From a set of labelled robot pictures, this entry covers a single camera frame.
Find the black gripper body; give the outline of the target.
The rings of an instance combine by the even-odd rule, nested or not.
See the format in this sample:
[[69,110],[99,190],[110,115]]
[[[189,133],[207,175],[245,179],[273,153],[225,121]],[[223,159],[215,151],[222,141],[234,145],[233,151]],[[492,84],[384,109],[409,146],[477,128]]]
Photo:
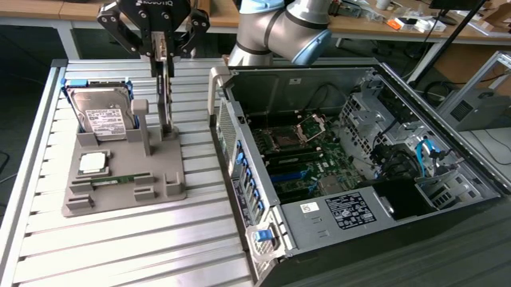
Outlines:
[[121,12],[142,32],[174,32],[190,15],[190,1],[117,1]]

